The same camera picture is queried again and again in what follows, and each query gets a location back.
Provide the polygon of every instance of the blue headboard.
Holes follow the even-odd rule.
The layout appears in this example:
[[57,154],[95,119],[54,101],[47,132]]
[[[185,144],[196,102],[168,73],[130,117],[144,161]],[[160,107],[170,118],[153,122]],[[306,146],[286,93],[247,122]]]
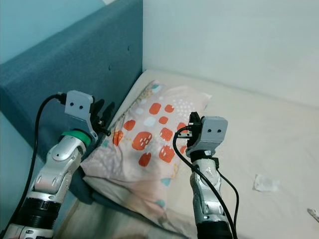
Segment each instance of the blue headboard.
[[[1,111],[33,146],[34,123],[42,101],[78,90],[121,105],[142,73],[143,0],[116,0],[1,66]],[[64,106],[50,102],[40,121],[39,151],[45,159],[69,129]],[[90,189],[78,170],[70,190],[90,203]]]

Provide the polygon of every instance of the black cable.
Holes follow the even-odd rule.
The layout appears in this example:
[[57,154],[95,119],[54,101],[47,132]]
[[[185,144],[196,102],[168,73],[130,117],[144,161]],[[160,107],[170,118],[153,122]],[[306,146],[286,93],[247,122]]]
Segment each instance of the black cable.
[[35,119],[35,126],[34,126],[34,146],[33,146],[33,154],[32,154],[32,159],[31,159],[31,165],[30,165],[30,169],[29,169],[29,174],[28,174],[28,178],[26,180],[26,183],[25,183],[25,187],[24,187],[24,191],[23,191],[23,194],[20,198],[20,201],[14,211],[14,213],[12,214],[7,226],[5,227],[5,229],[2,231],[1,233],[1,239],[4,237],[9,225],[14,221],[14,219],[16,218],[18,212],[20,211],[22,205],[23,205],[23,202],[24,202],[24,199],[29,191],[29,187],[30,187],[30,183],[31,183],[31,179],[32,179],[32,174],[33,174],[33,170],[34,170],[34,164],[35,164],[35,159],[36,159],[36,153],[37,153],[37,150],[38,150],[38,131],[39,131],[39,121],[40,121],[40,117],[41,117],[41,114],[42,114],[42,111],[45,107],[45,105],[52,99],[60,99],[61,96],[60,95],[52,95],[48,98],[46,98],[39,110],[38,110],[38,113],[36,115],[36,119]]
[[184,158],[184,156],[180,153],[180,151],[178,150],[177,146],[176,146],[176,140],[178,138],[178,135],[183,131],[183,130],[189,130],[191,129],[190,126],[186,126],[183,128],[180,128],[174,135],[173,138],[173,148],[175,150],[175,153],[181,158],[181,160],[188,166],[191,168],[192,171],[194,171],[195,173],[197,173],[202,180],[204,180],[207,185],[209,186],[209,188],[213,191],[213,193],[215,194],[216,198],[218,199],[218,201],[220,202],[221,206],[224,209],[225,215],[227,217],[228,223],[230,225],[231,228],[231,233],[233,234],[233,238],[237,239],[237,233],[236,233],[236,228],[234,226],[233,220],[231,219],[230,213],[223,201],[223,199],[221,198],[221,196],[219,195],[219,193],[217,192],[217,190],[215,189],[215,187],[211,184],[211,182],[206,178],[206,176],[204,174],[202,174],[202,172],[200,170],[197,169],[197,167],[193,166],[186,158]]
[[235,194],[236,194],[236,209],[235,209],[235,215],[234,215],[234,226],[236,228],[236,223],[237,223],[237,213],[238,213],[238,208],[239,208],[239,194],[237,189],[235,188],[235,186],[224,176],[222,175],[219,170],[217,169],[217,172],[219,173],[219,175],[222,177],[222,179],[224,179],[230,187],[232,187],[232,189],[234,190]]

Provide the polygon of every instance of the white bed sheet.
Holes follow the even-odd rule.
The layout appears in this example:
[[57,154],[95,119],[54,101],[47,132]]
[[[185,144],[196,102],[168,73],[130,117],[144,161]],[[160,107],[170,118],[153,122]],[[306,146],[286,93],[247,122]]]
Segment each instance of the white bed sheet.
[[[170,86],[189,85],[212,95],[204,114],[228,120],[226,138],[217,148],[216,156],[220,171],[240,195],[239,238],[319,238],[319,224],[307,213],[307,208],[319,209],[319,109],[214,82],[147,70],[133,86],[112,123],[153,80]],[[185,223],[184,232],[195,237],[194,227],[190,226],[193,224],[190,174],[186,165],[181,164],[169,189],[167,208],[168,216],[179,228]],[[280,180],[279,191],[253,191],[256,174]],[[104,179],[86,176],[85,181],[118,203],[132,197],[128,191],[113,190],[111,183]],[[233,214],[235,194],[225,182],[221,192]],[[169,223],[163,226],[174,230]]]

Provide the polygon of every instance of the crumpled paper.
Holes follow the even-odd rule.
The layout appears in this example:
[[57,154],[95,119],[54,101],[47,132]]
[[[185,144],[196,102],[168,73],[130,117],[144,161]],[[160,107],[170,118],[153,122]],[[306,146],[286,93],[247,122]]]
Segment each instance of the crumpled paper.
[[273,180],[264,175],[256,174],[253,190],[259,192],[276,192],[279,190],[279,185],[279,180]]

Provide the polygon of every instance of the pillow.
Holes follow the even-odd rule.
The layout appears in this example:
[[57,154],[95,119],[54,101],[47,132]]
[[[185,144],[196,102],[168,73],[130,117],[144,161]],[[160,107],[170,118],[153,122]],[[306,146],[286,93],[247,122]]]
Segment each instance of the pillow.
[[[190,112],[203,111],[209,99],[187,86],[151,82],[115,123],[112,134],[81,163],[85,174],[122,185],[163,213],[181,161],[172,146],[173,135],[187,125]],[[177,143],[184,153],[186,139]]]

